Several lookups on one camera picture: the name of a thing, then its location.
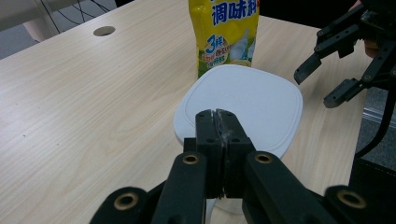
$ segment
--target gray floor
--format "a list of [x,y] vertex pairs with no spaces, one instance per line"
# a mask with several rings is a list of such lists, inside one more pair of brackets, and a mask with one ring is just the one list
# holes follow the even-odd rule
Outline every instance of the gray floor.
[[[103,5],[109,10],[116,8],[114,1],[111,0],[96,0],[96,2]],[[81,12],[78,11],[76,7],[78,7],[78,4],[76,4],[75,7],[67,7],[61,10],[61,12],[73,22],[69,21],[59,12],[53,13],[53,15],[57,19],[56,21],[60,23],[63,31],[75,27],[77,24],[75,24],[74,22],[83,22]],[[105,13],[102,8],[97,6],[92,1],[81,2],[81,7],[84,12],[92,16],[99,16]],[[84,14],[85,21],[88,21],[91,18],[91,16]],[[22,25],[2,31],[0,32],[0,60],[23,49],[27,49],[35,44],[37,44],[37,42],[29,36],[26,29]],[[367,110],[381,113],[383,111],[386,101],[386,94],[386,91],[376,88],[371,88],[370,90],[368,90],[367,101],[365,105]],[[379,126],[378,122],[378,116],[370,115],[370,113],[363,114],[357,150],[362,149],[373,139]],[[385,167],[388,167],[389,169],[396,171],[395,126],[396,124],[393,123],[392,127],[389,128],[383,141],[372,152],[364,156],[364,159],[381,164]]]

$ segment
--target wood grain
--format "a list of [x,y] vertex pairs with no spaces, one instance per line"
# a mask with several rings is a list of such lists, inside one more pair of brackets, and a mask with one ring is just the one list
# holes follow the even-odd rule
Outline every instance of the wood grain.
[[[114,26],[111,35],[94,30]],[[295,83],[317,31],[261,18],[253,67]],[[322,98],[370,59],[336,55],[301,86],[304,112],[283,162],[322,193],[348,181],[364,94]],[[88,223],[111,192],[152,189],[182,151],[173,116],[196,80],[187,1],[135,0],[0,61],[0,223]],[[216,208],[213,223],[245,223]]]

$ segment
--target white plate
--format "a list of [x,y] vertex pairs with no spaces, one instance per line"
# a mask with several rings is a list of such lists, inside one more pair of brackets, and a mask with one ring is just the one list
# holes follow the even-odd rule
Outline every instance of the white plate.
[[224,109],[239,119],[256,150],[279,158],[289,148],[303,110],[299,89],[283,77],[224,64],[201,76],[180,102],[174,117],[177,140],[195,137],[195,115]]

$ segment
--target table hole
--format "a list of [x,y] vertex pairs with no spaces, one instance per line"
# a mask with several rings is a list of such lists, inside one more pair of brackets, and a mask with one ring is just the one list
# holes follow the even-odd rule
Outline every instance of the table hole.
[[96,36],[105,36],[113,34],[114,31],[116,31],[116,28],[114,28],[113,26],[103,26],[93,31],[93,34]]

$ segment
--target yellow package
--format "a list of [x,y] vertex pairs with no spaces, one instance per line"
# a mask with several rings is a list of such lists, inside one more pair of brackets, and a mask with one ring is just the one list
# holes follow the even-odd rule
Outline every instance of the yellow package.
[[251,66],[260,0],[189,0],[198,77],[220,64]]

